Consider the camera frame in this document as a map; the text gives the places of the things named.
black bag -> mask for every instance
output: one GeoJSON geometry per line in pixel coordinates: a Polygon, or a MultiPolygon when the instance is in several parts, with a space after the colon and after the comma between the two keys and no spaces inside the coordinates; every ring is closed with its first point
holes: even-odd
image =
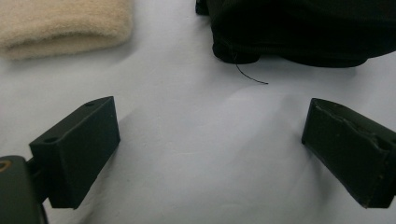
{"type": "Polygon", "coordinates": [[[196,12],[210,15],[226,63],[351,67],[396,50],[396,0],[197,0],[196,12]]]}

thread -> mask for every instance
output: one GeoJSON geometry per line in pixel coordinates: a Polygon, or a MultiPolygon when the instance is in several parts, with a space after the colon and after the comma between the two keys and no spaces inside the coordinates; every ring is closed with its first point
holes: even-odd
{"type": "Polygon", "coordinates": [[[249,78],[249,79],[251,79],[251,80],[253,80],[253,81],[255,81],[255,82],[258,82],[258,83],[261,83],[262,85],[268,85],[268,82],[263,82],[263,81],[259,81],[259,80],[257,80],[257,79],[255,79],[255,78],[253,78],[253,77],[250,77],[250,76],[248,76],[248,75],[246,75],[244,72],[242,72],[242,70],[239,68],[239,65],[238,65],[238,63],[236,62],[236,57],[237,57],[237,53],[233,53],[233,62],[235,63],[235,65],[236,65],[236,68],[239,70],[239,72],[242,74],[242,75],[244,75],[245,77],[247,77],[247,78],[249,78]]]}

black cloth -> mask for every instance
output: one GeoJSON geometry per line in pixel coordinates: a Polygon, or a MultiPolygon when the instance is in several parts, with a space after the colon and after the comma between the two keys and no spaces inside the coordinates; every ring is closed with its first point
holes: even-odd
{"type": "Polygon", "coordinates": [[[357,66],[396,50],[395,0],[197,0],[226,63],[279,55],[313,66],[357,66]]]}

black wire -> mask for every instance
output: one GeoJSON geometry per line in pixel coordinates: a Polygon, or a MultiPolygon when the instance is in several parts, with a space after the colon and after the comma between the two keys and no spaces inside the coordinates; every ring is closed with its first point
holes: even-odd
{"type": "Polygon", "coordinates": [[[44,205],[41,204],[40,207],[41,207],[41,216],[43,218],[44,224],[50,224],[49,219],[47,217],[46,209],[44,208],[44,205]]]}
{"type": "Polygon", "coordinates": [[[241,69],[239,68],[239,66],[238,66],[238,63],[236,62],[236,56],[237,56],[237,54],[235,53],[235,55],[233,56],[233,62],[235,63],[236,68],[239,70],[239,72],[240,72],[242,75],[244,75],[245,77],[247,77],[247,78],[249,78],[249,79],[251,79],[251,80],[253,80],[253,81],[256,81],[256,82],[258,82],[258,83],[261,83],[261,84],[263,84],[263,85],[268,85],[268,82],[259,81],[259,80],[255,79],[255,78],[253,78],[253,77],[250,77],[250,76],[246,75],[244,72],[242,72],[242,70],[241,70],[241,69]]]}

beige fabric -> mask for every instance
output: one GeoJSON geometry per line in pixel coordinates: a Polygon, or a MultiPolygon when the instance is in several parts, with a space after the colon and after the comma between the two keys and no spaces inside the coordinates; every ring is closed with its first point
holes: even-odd
{"type": "Polygon", "coordinates": [[[131,0],[1,0],[0,54],[9,59],[73,54],[125,42],[131,0]]]}

